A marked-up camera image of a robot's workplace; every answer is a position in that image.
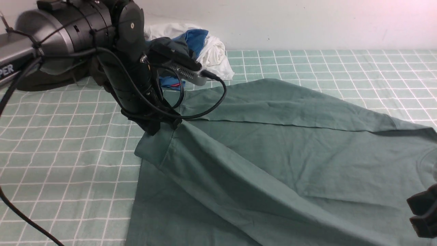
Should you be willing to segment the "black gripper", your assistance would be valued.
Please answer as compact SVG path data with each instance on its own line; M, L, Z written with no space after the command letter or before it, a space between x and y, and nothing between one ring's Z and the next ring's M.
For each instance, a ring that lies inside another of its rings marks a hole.
M407 203L414 214L409 219L418 237L437 237L437 184L408 198Z
M155 107L166 113L173 113L159 89L157 72L152 72L147 64L139 62L139 59L132 60L119 51L100 51L99 62L122 108L122 114L137 123L145 133L154 136L160 130L159 120L162 117L166 117L166 123L173 130L181 125L182 116L169 117L153 109ZM153 107L145 103L140 94Z

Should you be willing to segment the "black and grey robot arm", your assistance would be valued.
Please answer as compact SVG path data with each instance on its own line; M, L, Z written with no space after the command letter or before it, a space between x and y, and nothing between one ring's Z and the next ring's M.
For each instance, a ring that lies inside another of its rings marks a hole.
M435 246L436 131L278 79L227 87L133 0L1 19L1 184L58 246Z

